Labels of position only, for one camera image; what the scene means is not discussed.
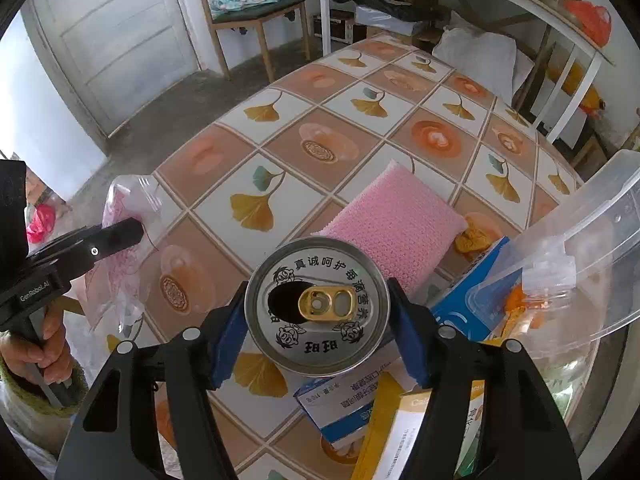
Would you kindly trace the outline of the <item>person's left hand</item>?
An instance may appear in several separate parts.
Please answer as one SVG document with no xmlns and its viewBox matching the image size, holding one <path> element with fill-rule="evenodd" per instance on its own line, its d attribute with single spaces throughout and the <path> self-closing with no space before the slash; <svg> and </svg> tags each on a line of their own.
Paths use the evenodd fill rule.
<svg viewBox="0 0 640 480">
<path fill-rule="evenodd" d="M 47 384 L 58 384 L 70 379 L 74 360 L 70 353 L 70 345 L 66 341 L 63 313 L 64 309 L 59 306 L 47 308 L 42 322 L 41 347 L 10 333 L 1 334 L 1 356 L 13 375 L 34 384 L 36 380 L 29 373 L 27 365 L 36 364 Z"/>
</svg>

